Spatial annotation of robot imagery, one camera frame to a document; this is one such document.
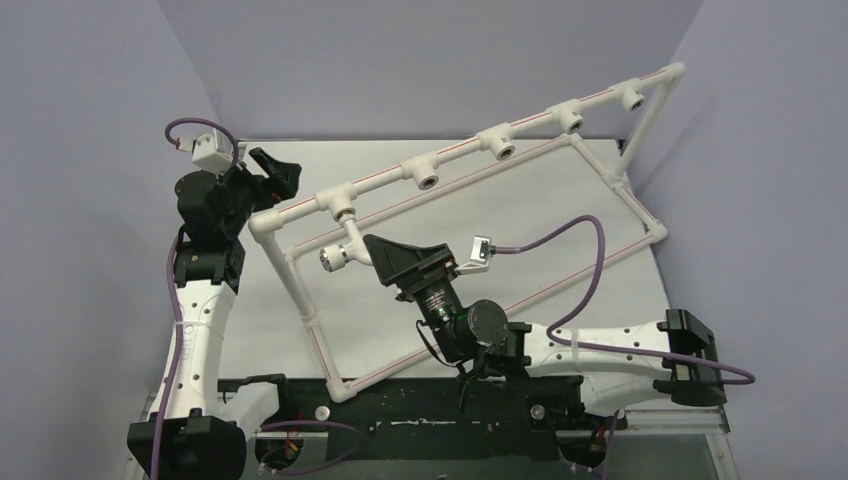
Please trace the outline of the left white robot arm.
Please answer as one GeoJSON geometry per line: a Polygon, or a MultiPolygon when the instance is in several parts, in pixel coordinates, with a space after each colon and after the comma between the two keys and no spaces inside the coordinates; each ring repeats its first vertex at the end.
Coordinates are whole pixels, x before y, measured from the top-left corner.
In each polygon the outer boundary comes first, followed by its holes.
{"type": "Polygon", "coordinates": [[[296,402],[283,377],[242,383],[219,400],[226,323],[246,251],[239,235],[250,217],[294,198],[302,168],[261,148],[243,162],[185,175],[174,187],[183,223],[168,253],[166,281],[174,323],[163,380],[147,419],[130,425],[127,447],[151,479],[239,479],[248,442],[262,422],[283,429],[296,402]]]}

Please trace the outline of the white plastic water faucet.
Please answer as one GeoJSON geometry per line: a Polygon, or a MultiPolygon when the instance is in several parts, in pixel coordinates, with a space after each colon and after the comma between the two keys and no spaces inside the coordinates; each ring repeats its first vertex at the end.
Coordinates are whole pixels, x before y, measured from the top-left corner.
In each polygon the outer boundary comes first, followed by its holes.
{"type": "Polygon", "coordinates": [[[343,211],[337,222],[347,234],[348,240],[344,244],[329,245],[320,250],[319,260],[324,270],[332,273],[351,262],[372,266],[373,261],[365,246],[354,211],[343,211]]]}

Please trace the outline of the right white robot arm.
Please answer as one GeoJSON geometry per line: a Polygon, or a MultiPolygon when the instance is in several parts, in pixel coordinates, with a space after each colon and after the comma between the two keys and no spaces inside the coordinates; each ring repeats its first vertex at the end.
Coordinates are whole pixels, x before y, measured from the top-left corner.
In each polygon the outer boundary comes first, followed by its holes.
{"type": "Polygon", "coordinates": [[[452,285],[458,265],[447,245],[418,247],[372,234],[364,245],[380,283],[396,288],[397,301],[418,306],[416,328],[430,330],[430,353],[457,369],[473,364],[464,378],[581,377],[581,388],[562,400],[563,416],[574,426],[656,398],[688,407],[727,401],[714,334],[685,309],[617,328],[511,322],[492,300],[461,303],[452,285]]]}

